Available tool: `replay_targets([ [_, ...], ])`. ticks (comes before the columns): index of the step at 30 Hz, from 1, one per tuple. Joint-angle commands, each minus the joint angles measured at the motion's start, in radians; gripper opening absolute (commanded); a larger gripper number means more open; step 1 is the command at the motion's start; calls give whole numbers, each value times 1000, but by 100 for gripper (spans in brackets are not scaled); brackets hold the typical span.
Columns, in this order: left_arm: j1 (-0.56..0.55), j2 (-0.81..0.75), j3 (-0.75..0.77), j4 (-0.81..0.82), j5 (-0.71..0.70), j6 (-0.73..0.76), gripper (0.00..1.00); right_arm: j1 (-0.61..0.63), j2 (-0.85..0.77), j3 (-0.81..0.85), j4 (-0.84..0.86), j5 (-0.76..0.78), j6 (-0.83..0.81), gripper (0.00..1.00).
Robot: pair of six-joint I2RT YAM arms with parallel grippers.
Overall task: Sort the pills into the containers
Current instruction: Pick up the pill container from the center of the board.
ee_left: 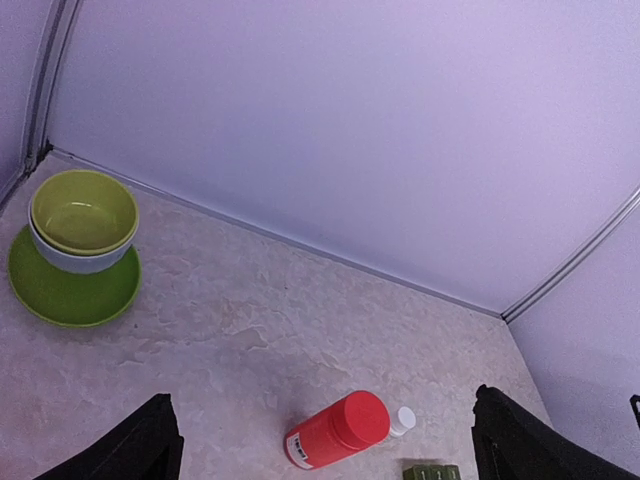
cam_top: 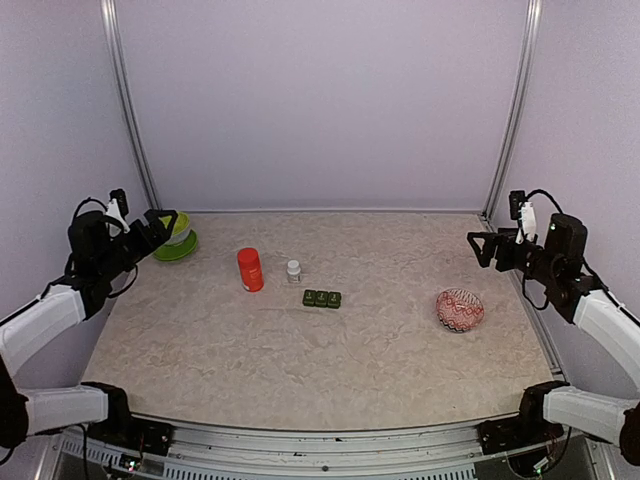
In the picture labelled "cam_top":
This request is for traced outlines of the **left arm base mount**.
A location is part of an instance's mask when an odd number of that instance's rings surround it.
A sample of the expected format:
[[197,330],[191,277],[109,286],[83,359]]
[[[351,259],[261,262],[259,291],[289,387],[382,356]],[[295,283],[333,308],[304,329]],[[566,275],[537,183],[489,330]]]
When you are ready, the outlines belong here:
[[123,426],[113,426],[108,421],[90,424],[88,436],[138,453],[166,457],[174,427],[169,423],[133,416]]

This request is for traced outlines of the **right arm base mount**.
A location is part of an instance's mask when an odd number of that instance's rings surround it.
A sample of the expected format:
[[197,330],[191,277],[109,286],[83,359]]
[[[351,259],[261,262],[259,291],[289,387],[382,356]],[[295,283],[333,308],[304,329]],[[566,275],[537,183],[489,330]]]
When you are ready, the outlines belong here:
[[564,435],[560,424],[523,420],[519,416],[481,422],[476,431],[484,455],[520,449]]

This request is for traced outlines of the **orange pill bottle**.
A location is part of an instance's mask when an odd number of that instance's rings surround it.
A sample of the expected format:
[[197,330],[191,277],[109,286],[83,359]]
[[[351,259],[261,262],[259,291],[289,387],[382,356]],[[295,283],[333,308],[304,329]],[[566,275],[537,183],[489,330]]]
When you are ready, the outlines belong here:
[[239,250],[237,263],[243,287],[251,293],[260,291],[264,286],[264,278],[258,251],[255,248]]

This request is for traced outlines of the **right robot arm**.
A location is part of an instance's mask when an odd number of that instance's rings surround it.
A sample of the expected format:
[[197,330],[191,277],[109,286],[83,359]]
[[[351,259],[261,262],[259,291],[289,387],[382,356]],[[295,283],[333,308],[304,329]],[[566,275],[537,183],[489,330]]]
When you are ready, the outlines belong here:
[[[467,241],[481,267],[519,271],[521,281],[543,286],[544,308],[553,307],[570,325],[598,342],[639,380],[639,319],[619,301],[585,258],[586,226],[556,210],[543,244],[537,242],[532,197],[535,191],[509,194],[513,228],[470,232]],[[477,431],[484,454],[506,452],[579,430],[620,450],[627,463],[639,463],[639,403],[580,390],[564,381],[525,389],[516,415],[484,421]]]

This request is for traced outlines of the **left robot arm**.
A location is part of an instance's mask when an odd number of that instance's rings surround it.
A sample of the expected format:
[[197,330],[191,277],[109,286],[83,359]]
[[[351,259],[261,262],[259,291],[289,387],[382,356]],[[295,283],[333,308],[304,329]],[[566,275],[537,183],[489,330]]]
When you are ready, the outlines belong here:
[[1,446],[16,448],[27,438],[87,425],[121,445],[133,443],[140,424],[123,389],[100,382],[73,387],[19,389],[19,370],[62,333],[91,319],[118,297],[112,283],[170,240],[178,214],[149,209],[126,221],[126,194],[111,191],[107,203],[80,202],[67,235],[70,254],[63,274],[42,293],[1,321]]

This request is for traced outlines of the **green weekly pill organizer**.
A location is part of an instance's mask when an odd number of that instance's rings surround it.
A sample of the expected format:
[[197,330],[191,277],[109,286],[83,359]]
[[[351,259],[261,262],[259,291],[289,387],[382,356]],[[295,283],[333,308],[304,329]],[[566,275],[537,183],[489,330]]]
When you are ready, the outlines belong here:
[[339,309],[342,294],[338,291],[305,290],[302,304],[307,307]]

